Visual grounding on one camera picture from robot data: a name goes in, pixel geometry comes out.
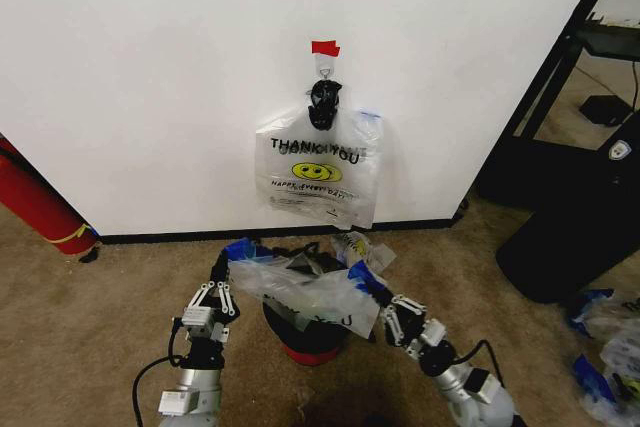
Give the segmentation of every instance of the black baseboard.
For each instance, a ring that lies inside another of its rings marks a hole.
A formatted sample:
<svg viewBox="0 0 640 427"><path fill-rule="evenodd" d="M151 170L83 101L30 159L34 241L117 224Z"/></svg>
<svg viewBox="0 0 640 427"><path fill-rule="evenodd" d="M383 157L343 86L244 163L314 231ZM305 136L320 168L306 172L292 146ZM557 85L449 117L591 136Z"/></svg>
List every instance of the black baseboard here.
<svg viewBox="0 0 640 427"><path fill-rule="evenodd" d="M444 229L451 227L453 219L409 220L404 222L380 222L373 224L371 229L354 228L359 232L379 232L385 230L418 230ZM326 235L344 232L332 225L311 227L283 227L274 229L246 229L246 230L214 230L205 232L176 232L167 234L131 234L131 235L103 235L103 244L155 244L160 242L193 242L198 240L239 239L242 237L288 237L300 235Z"/></svg>

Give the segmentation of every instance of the plastic bag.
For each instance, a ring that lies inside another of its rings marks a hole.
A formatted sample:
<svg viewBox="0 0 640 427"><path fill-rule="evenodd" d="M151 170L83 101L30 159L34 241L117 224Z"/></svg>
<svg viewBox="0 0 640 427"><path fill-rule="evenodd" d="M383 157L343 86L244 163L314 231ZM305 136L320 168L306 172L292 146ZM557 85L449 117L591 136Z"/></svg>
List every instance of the plastic bag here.
<svg viewBox="0 0 640 427"><path fill-rule="evenodd" d="M613 371L600 374L584 355L573 364L578 383L585 391L580 404L594 419L608 427L638 427L640 404L634 399L623 399L614 380Z"/></svg>
<svg viewBox="0 0 640 427"><path fill-rule="evenodd" d="M258 195L275 209L370 228L381 140L374 114L339 107L331 128L318 130L306 107L291 111L256 132Z"/></svg>
<svg viewBox="0 0 640 427"><path fill-rule="evenodd" d="M376 274L396 258L395 252L385 244L373 246L360 232L334 235L331 237L331 245L336 251L337 259L347 267L353 267L362 260Z"/></svg>
<svg viewBox="0 0 640 427"><path fill-rule="evenodd" d="M600 357L617 374L640 380L640 331L618 332L605 344Z"/></svg>
<svg viewBox="0 0 640 427"><path fill-rule="evenodd" d="M575 329L604 342L621 330L640 332L640 296L637 292L590 290L582 296L584 300L579 312L569 319Z"/></svg>
<svg viewBox="0 0 640 427"><path fill-rule="evenodd" d="M358 288L362 271L338 270L316 275L292 270L295 258L273 257L267 249L252 249L247 239L227 249L229 274L235 288L259 300L275 300L291 312L287 320L302 330L308 321L339 324L368 338L378 317L375 300ZM252 257L252 253L262 256Z"/></svg>

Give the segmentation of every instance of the smiley face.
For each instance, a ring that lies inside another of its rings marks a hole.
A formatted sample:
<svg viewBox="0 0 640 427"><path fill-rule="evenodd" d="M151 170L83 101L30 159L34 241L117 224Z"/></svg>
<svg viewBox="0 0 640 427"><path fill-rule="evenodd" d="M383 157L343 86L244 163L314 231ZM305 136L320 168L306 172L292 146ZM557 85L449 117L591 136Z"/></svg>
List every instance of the smiley face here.
<svg viewBox="0 0 640 427"><path fill-rule="evenodd" d="M342 180L342 172L340 172L337 167L329 164L322 164L322 166L331 174L329 175L327 182L337 182L339 180Z"/></svg>
<svg viewBox="0 0 640 427"><path fill-rule="evenodd" d="M311 162L301 162L294 165L291 170L299 179L323 181L331 177L331 172L324 165Z"/></svg>
<svg viewBox="0 0 640 427"><path fill-rule="evenodd" d="M342 179L342 172L337 167L329 164L314 164L313 162L301 162L291 169L293 175L299 179L316 180L319 182L337 182Z"/></svg>

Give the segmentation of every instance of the clear plastic bag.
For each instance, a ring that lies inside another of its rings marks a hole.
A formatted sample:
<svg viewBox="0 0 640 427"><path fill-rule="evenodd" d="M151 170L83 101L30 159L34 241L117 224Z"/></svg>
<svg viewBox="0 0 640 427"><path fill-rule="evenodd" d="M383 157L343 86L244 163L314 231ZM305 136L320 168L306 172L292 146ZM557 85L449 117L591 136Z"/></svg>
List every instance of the clear plastic bag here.
<svg viewBox="0 0 640 427"><path fill-rule="evenodd" d="M600 357L614 372L640 380L640 331L618 332L605 344Z"/></svg>
<svg viewBox="0 0 640 427"><path fill-rule="evenodd" d="M347 267L362 260L375 274L381 273L396 258L395 252L385 244L374 246L360 232L334 235L331 245L336 251L336 258Z"/></svg>
<svg viewBox="0 0 640 427"><path fill-rule="evenodd" d="M640 296L637 292L592 291L609 293L595 297L574 319L591 337L608 341L621 330L640 332Z"/></svg>
<svg viewBox="0 0 640 427"><path fill-rule="evenodd" d="M291 311L294 321L289 320L298 328L304 328L306 318L342 325L368 338L380 308L369 294L358 288L359 279L350 275L350 270L321 275L292 270L290 267L303 263L301 256L304 254L291 259L230 255L229 274L234 288L262 301L277 301Z"/></svg>
<svg viewBox="0 0 640 427"><path fill-rule="evenodd" d="M348 229L370 228L381 161L382 119L340 104L331 129L307 108L256 132L258 195L273 208Z"/></svg>

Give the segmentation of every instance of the fire extinguisher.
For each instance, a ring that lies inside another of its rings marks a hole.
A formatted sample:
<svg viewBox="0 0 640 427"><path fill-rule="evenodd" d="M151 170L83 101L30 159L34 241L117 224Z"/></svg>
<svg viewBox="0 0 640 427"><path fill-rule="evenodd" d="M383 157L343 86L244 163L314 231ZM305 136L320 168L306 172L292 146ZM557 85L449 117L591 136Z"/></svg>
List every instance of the fire extinguisher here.
<svg viewBox="0 0 640 427"><path fill-rule="evenodd" d="M0 138L0 202L64 254L96 243L91 227L5 138Z"/></svg>

